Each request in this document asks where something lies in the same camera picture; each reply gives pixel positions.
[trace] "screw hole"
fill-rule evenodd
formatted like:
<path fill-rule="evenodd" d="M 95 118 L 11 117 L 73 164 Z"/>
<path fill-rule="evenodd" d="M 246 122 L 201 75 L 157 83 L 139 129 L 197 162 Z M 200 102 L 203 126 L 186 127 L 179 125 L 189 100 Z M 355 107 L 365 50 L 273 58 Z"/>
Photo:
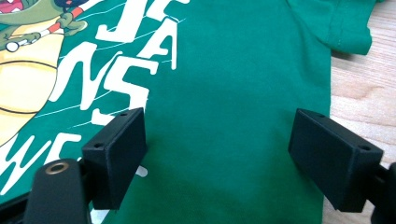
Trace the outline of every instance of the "screw hole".
<path fill-rule="evenodd" d="M 95 145 L 93 145 L 94 147 L 102 147 L 103 143 L 96 143 Z"/>
<path fill-rule="evenodd" d="M 69 164 L 67 162 L 57 162 L 46 169 L 46 173 L 48 175 L 57 175 L 69 168 Z"/>
<path fill-rule="evenodd" d="M 371 148 L 370 148 L 370 147 L 367 147 L 367 146 L 359 146 L 359 148 L 361 148 L 361 149 L 363 149 L 363 150 L 366 150 L 366 151 L 371 150 Z"/>

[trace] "green fabric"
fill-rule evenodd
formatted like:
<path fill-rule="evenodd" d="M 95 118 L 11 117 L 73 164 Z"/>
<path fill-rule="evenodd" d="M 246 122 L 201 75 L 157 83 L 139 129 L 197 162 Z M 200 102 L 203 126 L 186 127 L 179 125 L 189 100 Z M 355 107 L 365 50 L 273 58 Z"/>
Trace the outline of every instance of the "green fabric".
<path fill-rule="evenodd" d="M 375 0 L 288 0 L 288 2 L 314 35 L 331 49 L 367 54 L 372 38 L 366 24 Z"/>
<path fill-rule="evenodd" d="M 90 122 L 92 113 L 114 116 L 134 107 L 139 97 L 132 93 L 130 101 L 121 90 L 125 85 L 126 92 L 149 90 L 142 104 L 148 143 L 142 166 L 148 175 L 134 178 L 120 211 L 110 212 L 105 223 L 321 223 L 323 196 L 288 153 L 294 112 L 301 107 L 329 114 L 331 49 L 367 51 L 374 0 L 172 1 L 164 11 L 168 17 L 145 14 L 132 41 L 98 35 L 100 25 L 110 33 L 121 28 L 123 10 L 130 10 L 124 14 L 129 21 L 138 20 L 160 0 L 153 2 L 105 1 L 78 18 L 88 26 L 64 39 L 58 82 L 65 71 L 71 76 L 15 143 L 0 148 L 7 166 L 0 186 L 13 171 L 21 172 L 5 161 L 30 136 L 35 138 L 20 167 L 48 147 L 0 202 L 30 189 L 57 137 L 69 134 L 60 157 L 77 159 L 103 127 Z M 168 51 L 141 53 L 166 22 L 169 34 L 175 34 L 172 25 L 177 28 L 177 35 L 161 41 Z M 158 69 L 139 67 L 143 60 Z M 83 73 L 91 75 L 84 79 Z M 116 74 L 119 83 L 107 87 Z M 98 77 L 98 89 L 88 89 Z M 81 105 L 87 99 L 91 104 Z"/>

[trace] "wood grain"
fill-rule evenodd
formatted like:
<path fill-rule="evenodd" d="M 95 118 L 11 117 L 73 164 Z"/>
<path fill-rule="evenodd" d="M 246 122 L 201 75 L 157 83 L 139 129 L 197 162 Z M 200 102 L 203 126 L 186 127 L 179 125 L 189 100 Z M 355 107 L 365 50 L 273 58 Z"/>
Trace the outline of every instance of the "wood grain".
<path fill-rule="evenodd" d="M 373 45 L 367 56 L 332 57 L 331 118 L 385 150 L 382 164 L 396 161 L 396 0 L 376 4 L 369 20 Z M 334 211 L 325 200 L 323 223 L 369 224 L 363 213 Z"/>

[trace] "cartoon crocodile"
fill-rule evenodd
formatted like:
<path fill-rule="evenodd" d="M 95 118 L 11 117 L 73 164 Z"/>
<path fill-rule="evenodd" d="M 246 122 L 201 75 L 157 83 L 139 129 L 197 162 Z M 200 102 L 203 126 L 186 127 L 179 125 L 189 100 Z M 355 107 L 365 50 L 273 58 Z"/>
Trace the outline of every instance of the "cartoon crocodile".
<path fill-rule="evenodd" d="M 0 146 L 41 110 L 56 81 L 65 36 L 86 26 L 67 12 L 87 0 L 0 0 Z M 59 22 L 60 29 L 42 36 Z M 15 52 L 7 46 L 23 43 Z"/>

